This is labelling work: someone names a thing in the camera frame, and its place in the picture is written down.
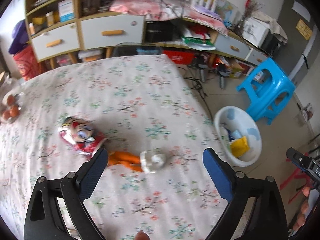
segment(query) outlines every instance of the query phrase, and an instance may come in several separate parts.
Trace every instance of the blue plastic stool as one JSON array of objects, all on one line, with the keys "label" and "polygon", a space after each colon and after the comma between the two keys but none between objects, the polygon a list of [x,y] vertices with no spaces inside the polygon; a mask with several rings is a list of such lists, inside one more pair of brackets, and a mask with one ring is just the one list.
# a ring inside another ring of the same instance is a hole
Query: blue plastic stool
[{"label": "blue plastic stool", "polygon": [[[268,70],[270,76],[264,83],[259,83],[254,77],[262,70]],[[262,117],[268,118],[268,125],[285,108],[295,90],[294,84],[271,58],[257,66],[236,89],[239,92],[242,88],[246,90],[251,101],[246,112],[255,121]],[[275,100],[282,93],[286,93],[286,96],[276,105]]]}]

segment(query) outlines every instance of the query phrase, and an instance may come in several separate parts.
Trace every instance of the brown egg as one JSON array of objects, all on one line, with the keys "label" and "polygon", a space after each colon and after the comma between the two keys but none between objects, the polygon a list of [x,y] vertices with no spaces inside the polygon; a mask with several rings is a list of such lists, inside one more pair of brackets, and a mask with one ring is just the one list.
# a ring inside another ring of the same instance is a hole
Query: brown egg
[{"label": "brown egg", "polygon": [[2,118],[7,121],[9,118],[10,118],[10,111],[9,110],[5,110],[3,113],[2,113]]},{"label": "brown egg", "polygon": [[8,106],[12,106],[15,102],[15,98],[13,95],[9,95],[8,98],[7,98],[7,105]]},{"label": "brown egg", "polygon": [[10,109],[10,116],[11,117],[16,117],[19,115],[19,109],[17,105],[13,105]]}]

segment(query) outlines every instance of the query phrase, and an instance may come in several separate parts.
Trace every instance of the screw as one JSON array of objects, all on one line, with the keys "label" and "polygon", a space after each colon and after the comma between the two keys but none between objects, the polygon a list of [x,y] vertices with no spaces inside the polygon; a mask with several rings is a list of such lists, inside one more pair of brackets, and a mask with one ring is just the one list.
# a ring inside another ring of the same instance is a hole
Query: screw
[{"label": "screw", "polygon": [[72,171],[67,174],[68,179],[72,179],[76,174]]},{"label": "screw", "polygon": [[44,182],[44,176],[41,176],[41,177],[38,179],[38,182],[39,182],[39,183]]},{"label": "screw", "polygon": [[244,173],[243,173],[242,171],[237,171],[237,172],[236,172],[236,176],[237,176],[238,178],[244,178]]},{"label": "screw", "polygon": [[274,182],[275,181],[275,179],[272,176],[267,176],[267,180],[270,181],[270,182]]}]

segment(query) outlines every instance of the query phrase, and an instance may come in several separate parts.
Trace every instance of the white bucket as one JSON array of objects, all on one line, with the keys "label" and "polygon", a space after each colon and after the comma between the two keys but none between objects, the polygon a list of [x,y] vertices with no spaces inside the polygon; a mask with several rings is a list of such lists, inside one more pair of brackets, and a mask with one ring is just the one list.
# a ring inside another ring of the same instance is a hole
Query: white bucket
[{"label": "white bucket", "polygon": [[[219,125],[222,123],[231,132],[238,130],[242,136],[247,137],[250,150],[241,157],[234,157],[221,139]],[[214,116],[214,126],[228,159],[235,166],[247,167],[258,160],[262,150],[261,135],[256,123],[245,111],[235,106],[223,107]]]}]

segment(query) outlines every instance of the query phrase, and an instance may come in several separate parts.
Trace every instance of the white drawer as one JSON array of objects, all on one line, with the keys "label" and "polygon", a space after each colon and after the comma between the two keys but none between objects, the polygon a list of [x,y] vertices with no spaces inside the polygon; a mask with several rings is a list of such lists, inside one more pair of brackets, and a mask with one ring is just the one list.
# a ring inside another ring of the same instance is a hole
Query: white drawer
[{"label": "white drawer", "polygon": [[[38,61],[68,50],[80,48],[76,23],[70,23],[48,31],[31,41]],[[55,41],[56,45],[47,48],[48,44]]]},{"label": "white drawer", "polygon": [[238,57],[244,59],[250,49],[249,47],[231,37],[225,37],[222,34],[219,34],[216,41],[214,42],[217,51],[232,55],[234,57]]},{"label": "white drawer", "polygon": [[85,49],[116,46],[122,42],[141,42],[144,16],[116,15],[81,21]]},{"label": "white drawer", "polygon": [[268,57],[264,53],[251,48],[247,57],[245,57],[245,60],[254,65],[259,65],[260,63],[264,62],[267,58]]}]

